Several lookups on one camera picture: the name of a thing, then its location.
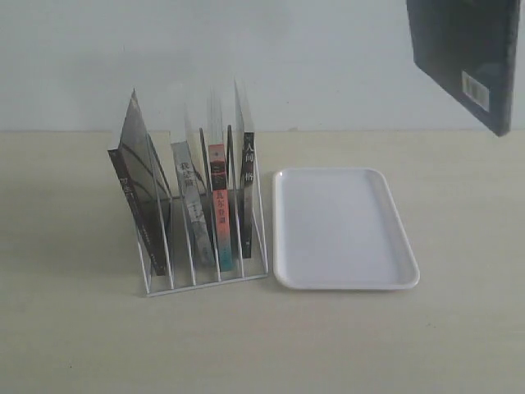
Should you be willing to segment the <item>blue book with orange moon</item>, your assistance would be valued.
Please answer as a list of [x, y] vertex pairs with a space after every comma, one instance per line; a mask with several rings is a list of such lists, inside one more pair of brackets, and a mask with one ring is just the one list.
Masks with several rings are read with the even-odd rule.
[[511, 130], [518, 0], [410, 0], [415, 65], [495, 135]]

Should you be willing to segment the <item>black spine book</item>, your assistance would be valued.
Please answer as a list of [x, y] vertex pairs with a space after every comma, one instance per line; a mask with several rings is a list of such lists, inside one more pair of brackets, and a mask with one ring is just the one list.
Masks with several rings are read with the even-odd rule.
[[239, 87], [234, 81], [235, 116], [237, 131], [242, 135], [241, 170], [240, 170], [240, 238], [241, 251], [244, 259], [252, 257], [253, 239], [253, 180], [254, 180], [254, 130], [249, 105], [244, 100]]

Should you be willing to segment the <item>red and teal spine book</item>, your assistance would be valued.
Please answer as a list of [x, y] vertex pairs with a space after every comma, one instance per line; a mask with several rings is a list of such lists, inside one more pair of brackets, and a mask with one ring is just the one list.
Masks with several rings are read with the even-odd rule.
[[220, 270], [228, 272], [233, 269], [234, 264], [231, 248], [226, 152], [223, 140], [221, 100], [213, 89], [208, 101], [208, 129], [210, 137], [208, 158], [212, 181], [217, 251]]

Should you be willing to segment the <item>grey spine book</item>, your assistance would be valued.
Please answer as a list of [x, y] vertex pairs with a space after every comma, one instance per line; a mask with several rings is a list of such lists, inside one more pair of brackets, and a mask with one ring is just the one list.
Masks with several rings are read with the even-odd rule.
[[192, 131], [187, 107], [180, 110], [184, 125], [171, 131], [171, 150], [174, 157], [180, 197], [188, 213], [189, 225], [200, 254], [201, 264], [212, 267], [216, 260], [212, 250], [208, 225], [198, 188], [198, 178], [194, 168], [188, 137]]

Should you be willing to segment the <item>dark brown leaning book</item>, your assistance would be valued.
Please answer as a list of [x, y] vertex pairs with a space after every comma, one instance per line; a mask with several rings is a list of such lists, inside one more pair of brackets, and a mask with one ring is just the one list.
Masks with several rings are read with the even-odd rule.
[[130, 95], [122, 126], [112, 132], [107, 151], [154, 272], [164, 276], [171, 197], [135, 90]]

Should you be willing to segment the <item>white plastic tray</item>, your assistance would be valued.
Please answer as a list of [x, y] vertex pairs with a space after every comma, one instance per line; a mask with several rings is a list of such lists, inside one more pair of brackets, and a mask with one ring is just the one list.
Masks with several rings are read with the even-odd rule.
[[273, 272], [301, 291], [401, 291], [420, 270], [385, 176], [289, 167], [273, 176]]

